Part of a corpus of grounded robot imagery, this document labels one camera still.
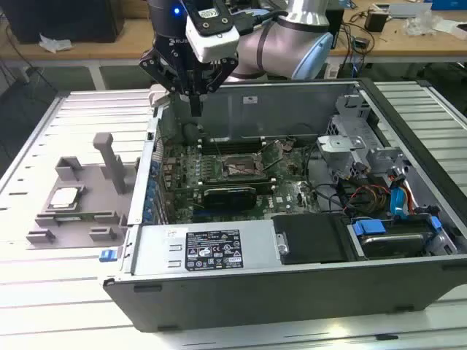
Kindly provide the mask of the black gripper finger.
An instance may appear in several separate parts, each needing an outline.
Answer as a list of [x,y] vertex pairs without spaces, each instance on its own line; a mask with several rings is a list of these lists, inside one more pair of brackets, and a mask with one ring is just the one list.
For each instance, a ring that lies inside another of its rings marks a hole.
[[238,66],[237,58],[222,58],[211,63],[196,63],[196,116],[202,112],[201,97],[215,92]]
[[157,50],[149,50],[140,59],[139,66],[167,91],[184,98],[190,105],[191,116],[196,116],[193,80],[188,75],[179,50],[170,50],[167,57],[163,57]]

